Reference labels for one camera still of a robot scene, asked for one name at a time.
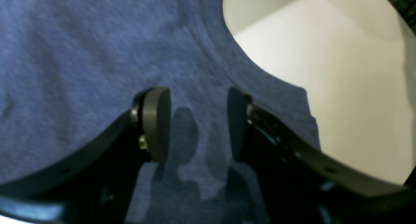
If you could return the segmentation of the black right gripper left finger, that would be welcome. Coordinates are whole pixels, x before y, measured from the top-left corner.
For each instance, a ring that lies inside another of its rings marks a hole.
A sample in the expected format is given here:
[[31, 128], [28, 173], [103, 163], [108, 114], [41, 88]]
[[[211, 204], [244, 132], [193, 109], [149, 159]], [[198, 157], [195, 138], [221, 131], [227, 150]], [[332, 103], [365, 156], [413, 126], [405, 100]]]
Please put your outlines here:
[[123, 224], [139, 171], [168, 156], [171, 94], [138, 93], [130, 110], [72, 155], [1, 185], [1, 216], [33, 224]]

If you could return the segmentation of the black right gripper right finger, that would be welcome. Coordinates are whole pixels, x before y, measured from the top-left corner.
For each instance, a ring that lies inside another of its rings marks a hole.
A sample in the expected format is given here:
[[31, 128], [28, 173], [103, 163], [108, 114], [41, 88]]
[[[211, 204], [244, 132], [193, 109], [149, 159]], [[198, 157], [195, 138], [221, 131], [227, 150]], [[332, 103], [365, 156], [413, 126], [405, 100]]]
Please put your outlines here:
[[235, 87], [227, 113], [233, 158], [254, 170], [273, 224], [415, 223], [415, 171], [396, 185], [342, 164]]

